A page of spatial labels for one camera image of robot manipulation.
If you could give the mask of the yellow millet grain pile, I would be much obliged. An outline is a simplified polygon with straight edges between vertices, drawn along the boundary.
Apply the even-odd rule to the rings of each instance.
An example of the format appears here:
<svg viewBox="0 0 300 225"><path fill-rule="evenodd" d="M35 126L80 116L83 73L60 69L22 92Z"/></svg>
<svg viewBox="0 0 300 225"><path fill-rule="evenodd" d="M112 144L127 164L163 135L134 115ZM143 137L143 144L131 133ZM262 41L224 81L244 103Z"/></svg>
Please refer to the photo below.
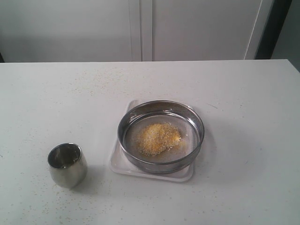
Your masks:
<svg viewBox="0 0 300 225"><path fill-rule="evenodd" d="M138 150L147 156L156 156L179 145L182 137L170 123L155 123L144 127L137 135Z"/></svg>

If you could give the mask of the stainless steel cup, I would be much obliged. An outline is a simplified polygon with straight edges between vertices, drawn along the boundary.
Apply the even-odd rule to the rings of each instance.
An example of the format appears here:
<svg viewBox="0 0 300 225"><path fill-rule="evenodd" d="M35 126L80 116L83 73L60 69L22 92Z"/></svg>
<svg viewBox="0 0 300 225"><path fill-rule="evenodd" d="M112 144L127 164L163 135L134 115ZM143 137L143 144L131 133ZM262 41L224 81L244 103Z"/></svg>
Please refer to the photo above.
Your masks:
<svg viewBox="0 0 300 225"><path fill-rule="evenodd" d="M48 154L52 180L63 188L74 188L86 177L88 165L82 149L75 143L62 143Z"/></svg>

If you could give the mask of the white cabinet doors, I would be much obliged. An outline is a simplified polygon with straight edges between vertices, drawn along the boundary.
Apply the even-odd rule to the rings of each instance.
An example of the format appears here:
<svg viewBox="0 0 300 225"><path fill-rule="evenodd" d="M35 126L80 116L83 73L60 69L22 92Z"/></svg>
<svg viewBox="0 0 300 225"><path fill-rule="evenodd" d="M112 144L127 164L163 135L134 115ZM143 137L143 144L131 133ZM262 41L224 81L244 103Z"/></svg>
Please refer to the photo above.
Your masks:
<svg viewBox="0 0 300 225"><path fill-rule="evenodd" d="M253 59L271 0L3 0L6 62Z"/></svg>

